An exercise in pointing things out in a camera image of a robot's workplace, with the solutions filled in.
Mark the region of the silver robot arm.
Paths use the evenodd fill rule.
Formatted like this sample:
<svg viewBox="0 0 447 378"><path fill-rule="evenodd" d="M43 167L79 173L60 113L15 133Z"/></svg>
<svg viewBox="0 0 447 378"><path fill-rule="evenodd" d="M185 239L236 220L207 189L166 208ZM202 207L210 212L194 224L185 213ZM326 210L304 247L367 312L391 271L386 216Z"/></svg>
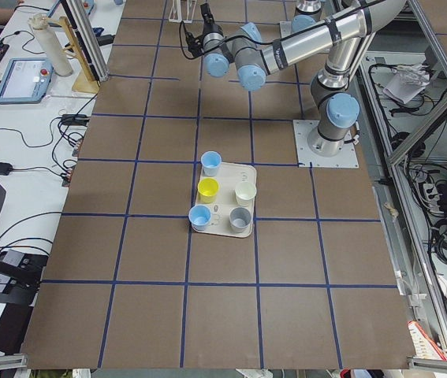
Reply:
<svg viewBox="0 0 447 378"><path fill-rule="evenodd" d="M359 103L348 92L352 73L371 37L404 8L403 1L349 1L331 15L321 16L319 1L299 1L288 35L265 42L253 23L225 35L208 3L200 6L203 31L187 36L194 57L202 57L207 73L225 76L235 66L246 91L262 88L266 78L294 65L319 61L311 79L311 97L318 109L318 125L307 137L311 151L323 157L338 154L359 116Z"/></svg>
<svg viewBox="0 0 447 378"><path fill-rule="evenodd" d="M321 0L297 0L291 22L292 33L303 31L320 21L323 6L324 1Z"/></svg>

